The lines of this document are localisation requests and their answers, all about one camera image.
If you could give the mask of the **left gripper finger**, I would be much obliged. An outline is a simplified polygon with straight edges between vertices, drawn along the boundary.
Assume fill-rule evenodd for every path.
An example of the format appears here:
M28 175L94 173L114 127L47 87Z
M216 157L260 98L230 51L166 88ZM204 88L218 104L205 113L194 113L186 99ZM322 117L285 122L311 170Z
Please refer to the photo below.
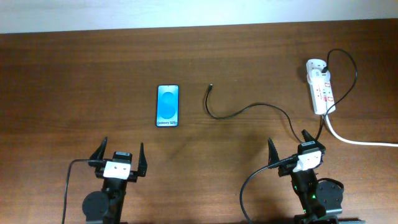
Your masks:
M104 156L104 152L106 149L106 145L108 142L108 138L105 137L100 146L96 149L96 151L94 153L92 153L92 155L89 158L89 163L88 165L91 167L101 167L106 161L103 159Z
M145 177L146 172L147 172L147 161L146 161L146 157L145 157L145 153L144 153L144 143L142 142L140 145L137 175L139 177Z

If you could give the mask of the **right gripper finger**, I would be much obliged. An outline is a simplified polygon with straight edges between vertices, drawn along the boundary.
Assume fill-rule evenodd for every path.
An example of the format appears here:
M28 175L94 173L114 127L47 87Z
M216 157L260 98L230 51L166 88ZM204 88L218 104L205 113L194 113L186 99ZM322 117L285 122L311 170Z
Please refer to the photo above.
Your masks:
M305 140L304 143L315 142L315 138L307 130L303 129L301 133Z
M280 159L279 159L277 149L276 149L271 138L268 138L267 143L268 143L268 150L269 150L268 166L270 169L273 169L278 166Z

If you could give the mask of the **blue Galaxy smartphone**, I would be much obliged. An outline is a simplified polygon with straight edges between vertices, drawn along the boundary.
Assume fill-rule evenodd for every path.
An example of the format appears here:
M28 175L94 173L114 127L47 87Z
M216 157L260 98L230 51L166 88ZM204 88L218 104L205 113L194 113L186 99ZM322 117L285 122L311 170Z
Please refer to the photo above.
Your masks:
M177 127L179 120L179 86L159 85L157 89L156 126Z

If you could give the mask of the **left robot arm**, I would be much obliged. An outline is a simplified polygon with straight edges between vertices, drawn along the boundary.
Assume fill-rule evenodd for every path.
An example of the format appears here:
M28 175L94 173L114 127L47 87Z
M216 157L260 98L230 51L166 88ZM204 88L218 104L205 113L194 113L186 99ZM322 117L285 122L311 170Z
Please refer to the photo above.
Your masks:
M88 194L82 203L86 224L120 223L127 184L146 176L143 143L140 144L137 169L132 170L132 154L129 152L116 151L112 158L104 158L107 142L104 138L88 163L95 168L96 178L103 179L103 185L101 190Z

